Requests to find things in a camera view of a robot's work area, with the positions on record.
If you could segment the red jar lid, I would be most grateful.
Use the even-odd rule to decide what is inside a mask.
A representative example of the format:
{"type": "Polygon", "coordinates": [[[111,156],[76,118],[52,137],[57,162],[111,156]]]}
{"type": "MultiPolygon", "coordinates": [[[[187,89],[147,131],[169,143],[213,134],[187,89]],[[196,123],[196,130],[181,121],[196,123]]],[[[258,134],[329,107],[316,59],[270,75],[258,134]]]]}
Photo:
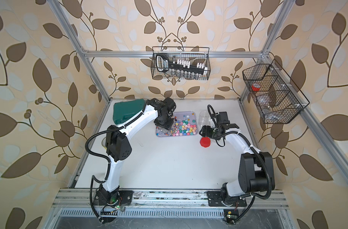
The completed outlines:
{"type": "Polygon", "coordinates": [[[209,137],[202,137],[200,140],[200,145],[204,148],[210,147],[211,139],[209,137]]]}

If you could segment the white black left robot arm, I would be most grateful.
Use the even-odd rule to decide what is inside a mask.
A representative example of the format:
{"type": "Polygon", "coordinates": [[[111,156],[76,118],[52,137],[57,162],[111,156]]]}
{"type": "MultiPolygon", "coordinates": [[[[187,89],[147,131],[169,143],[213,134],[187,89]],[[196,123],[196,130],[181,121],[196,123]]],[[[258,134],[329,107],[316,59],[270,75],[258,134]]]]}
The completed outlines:
{"type": "Polygon", "coordinates": [[[176,109],[176,103],[170,97],[163,101],[153,98],[146,100],[142,110],[130,118],[127,122],[118,126],[111,125],[105,131],[92,135],[85,143],[85,150],[89,155],[101,157],[107,160],[107,171],[103,180],[99,180],[92,175],[89,188],[89,203],[91,209],[102,224],[106,223],[94,206],[96,197],[102,198],[103,206],[112,207],[115,211],[119,210],[123,197],[119,195],[119,177],[123,167],[123,161],[132,152],[130,140],[145,125],[151,121],[157,127],[171,129],[174,120],[172,116],[176,109]],[[92,140],[100,135],[106,135],[105,155],[93,152],[89,145],[92,140]]]}

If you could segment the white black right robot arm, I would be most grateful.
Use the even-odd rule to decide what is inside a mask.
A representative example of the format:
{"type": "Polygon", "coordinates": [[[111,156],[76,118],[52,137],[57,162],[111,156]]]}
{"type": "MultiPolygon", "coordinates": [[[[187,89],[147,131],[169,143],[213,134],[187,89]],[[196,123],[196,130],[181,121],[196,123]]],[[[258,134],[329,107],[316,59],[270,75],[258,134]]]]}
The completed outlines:
{"type": "Polygon", "coordinates": [[[202,137],[200,145],[207,148],[211,140],[223,140],[229,143],[239,153],[238,179],[224,183],[221,187],[221,203],[224,206],[235,206],[238,209],[240,200],[251,197],[250,203],[242,213],[227,213],[226,224],[235,225],[253,206],[255,199],[267,200],[275,189],[275,178],[272,156],[256,148],[240,132],[237,124],[231,124],[227,112],[216,113],[211,105],[207,106],[213,126],[203,126],[199,134],[202,137]]]}

